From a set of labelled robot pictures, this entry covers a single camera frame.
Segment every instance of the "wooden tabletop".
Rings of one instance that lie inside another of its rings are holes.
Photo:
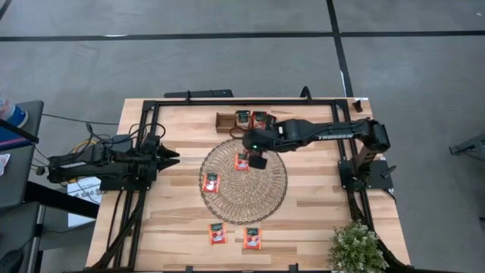
[[[127,133],[132,124],[139,123],[144,100],[125,100],[118,133]],[[336,141],[311,143],[297,152],[280,154],[288,171],[285,200],[272,216],[249,225],[263,230],[262,249],[243,249],[246,226],[234,224],[227,224],[228,243],[210,245],[208,224],[221,221],[202,201],[199,169],[211,149],[230,138],[216,133],[216,112],[234,113],[243,108],[269,111],[281,121],[290,118],[333,121],[330,106],[326,105],[160,107],[158,122],[167,128],[162,142],[180,153],[180,163],[160,172],[147,193],[136,270],[184,270],[187,265],[193,265],[195,270],[287,270],[289,264],[297,262],[301,270],[331,269],[327,254],[332,246],[333,227],[350,221],[336,165],[340,159]],[[350,109],[352,120],[372,117],[368,100],[362,101],[362,108],[361,113]],[[347,155],[351,155],[348,146]],[[108,192],[103,196],[86,266],[97,262],[105,251],[117,195],[118,192]],[[382,190],[369,190],[368,195],[377,234],[401,262],[408,264],[394,201]],[[118,206],[116,225],[123,200],[124,195]],[[127,264],[129,243],[130,238],[125,242],[122,265]]]

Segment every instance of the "round wicker mat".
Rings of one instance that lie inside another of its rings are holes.
[[[199,189],[208,209],[231,224],[251,224],[272,215],[286,195],[288,179],[281,157],[266,152],[266,169],[234,169],[235,154],[243,152],[241,140],[228,140],[207,155],[199,174]],[[218,193],[202,191],[204,176],[214,172],[221,176]]]

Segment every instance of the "potted plant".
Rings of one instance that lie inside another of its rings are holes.
[[[389,265],[377,247],[377,235],[360,221],[334,227],[329,263],[333,270],[346,273],[378,273]]]

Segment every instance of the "red snack bag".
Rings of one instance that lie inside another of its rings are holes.
[[[221,182],[221,176],[215,173],[207,173],[204,177],[204,184],[202,185],[202,191],[207,193],[218,193],[219,183]]]
[[[227,243],[226,225],[224,223],[209,225],[209,240],[215,243]]]
[[[237,171],[249,170],[249,155],[247,152],[239,152],[234,156],[234,168]]]
[[[244,230],[244,249],[261,249],[261,229],[247,227]]]
[[[252,127],[253,128],[266,128],[266,112],[254,111],[252,113]]]

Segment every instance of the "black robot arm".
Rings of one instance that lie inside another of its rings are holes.
[[[371,119],[351,122],[314,124],[306,120],[290,119],[270,124],[266,129],[251,129],[244,133],[242,144],[254,151],[249,159],[253,168],[265,168],[262,152],[288,152],[314,141],[357,139],[364,147],[354,160],[355,170],[364,171],[377,153],[390,148],[386,128]]]
[[[118,135],[81,152],[50,157],[47,178],[61,183],[94,176],[101,180],[100,190],[146,190],[159,171],[179,163],[178,156],[159,136],[148,135],[134,148],[129,135]]]

